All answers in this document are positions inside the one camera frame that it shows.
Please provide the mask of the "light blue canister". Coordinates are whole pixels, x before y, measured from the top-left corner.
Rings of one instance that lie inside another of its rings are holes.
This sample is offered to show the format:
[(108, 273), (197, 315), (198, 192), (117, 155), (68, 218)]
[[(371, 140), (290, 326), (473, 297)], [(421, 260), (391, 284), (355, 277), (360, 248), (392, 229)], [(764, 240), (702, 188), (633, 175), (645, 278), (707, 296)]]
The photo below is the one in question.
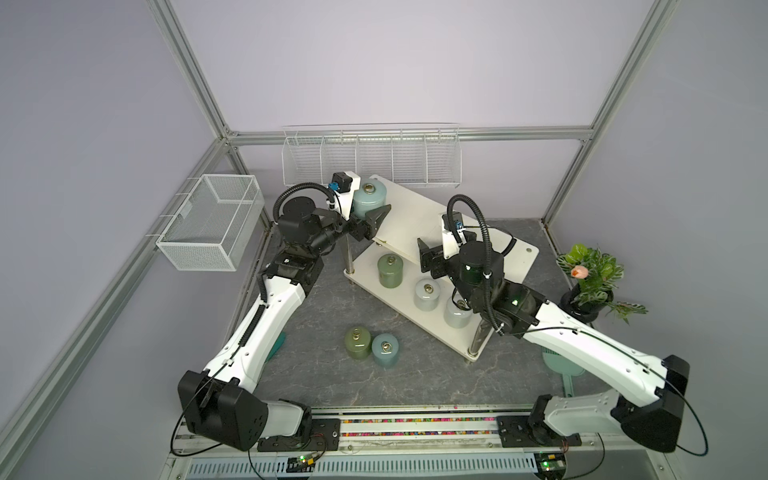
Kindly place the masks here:
[(371, 351), (376, 364), (383, 368), (391, 368), (399, 358), (399, 341), (393, 334), (379, 334), (372, 340)]
[(361, 181), (360, 188), (354, 192), (351, 215), (363, 219), (369, 211), (386, 204), (387, 188), (377, 179), (368, 178)]

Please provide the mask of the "large green canister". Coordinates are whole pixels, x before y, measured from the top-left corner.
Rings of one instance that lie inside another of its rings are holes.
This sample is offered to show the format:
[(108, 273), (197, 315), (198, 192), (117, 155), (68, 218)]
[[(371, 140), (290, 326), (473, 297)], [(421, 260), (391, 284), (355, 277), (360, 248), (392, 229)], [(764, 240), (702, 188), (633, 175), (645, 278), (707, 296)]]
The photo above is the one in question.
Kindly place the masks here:
[(363, 326), (350, 328), (344, 337), (344, 346), (348, 355), (355, 360), (366, 359), (371, 354), (372, 336)]

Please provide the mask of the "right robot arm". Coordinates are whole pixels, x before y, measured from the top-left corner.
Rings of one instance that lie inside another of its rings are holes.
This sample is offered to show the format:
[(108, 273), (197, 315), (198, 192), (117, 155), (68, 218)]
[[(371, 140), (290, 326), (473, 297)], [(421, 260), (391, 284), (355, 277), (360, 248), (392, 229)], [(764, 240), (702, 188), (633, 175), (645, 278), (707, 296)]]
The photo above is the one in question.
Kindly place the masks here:
[(539, 396), (524, 428), (534, 443), (582, 433), (622, 433), (657, 452), (677, 449), (687, 406), (686, 361), (632, 350), (540, 293), (504, 279), (502, 254), (482, 241), (466, 242), (451, 255), (423, 240), (417, 248), (422, 272), (450, 280), (482, 326), (552, 350), (608, 385), (593, 395)]

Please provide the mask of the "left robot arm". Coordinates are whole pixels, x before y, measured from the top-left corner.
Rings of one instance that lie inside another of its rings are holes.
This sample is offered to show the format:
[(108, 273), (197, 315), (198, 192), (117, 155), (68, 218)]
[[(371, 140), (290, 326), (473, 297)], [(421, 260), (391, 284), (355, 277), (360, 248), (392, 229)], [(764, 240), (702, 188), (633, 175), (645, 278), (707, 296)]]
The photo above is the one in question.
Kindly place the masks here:
[(276, 218), (283, 245), (259, 277), (259, 296), (222, 350), (202, 370), (187, 371), (177, 391), (178, 422), (218, 445), (248, 451), (258, 443), (311, 440), (311, 409), (261, 400), (255, 390), (269, 353), (322, 272), (324, 256), (350, 235), (370, 240), (388, 216), (384, 205), (362, 217), (321, 209), (306, 196), (288, 200)]

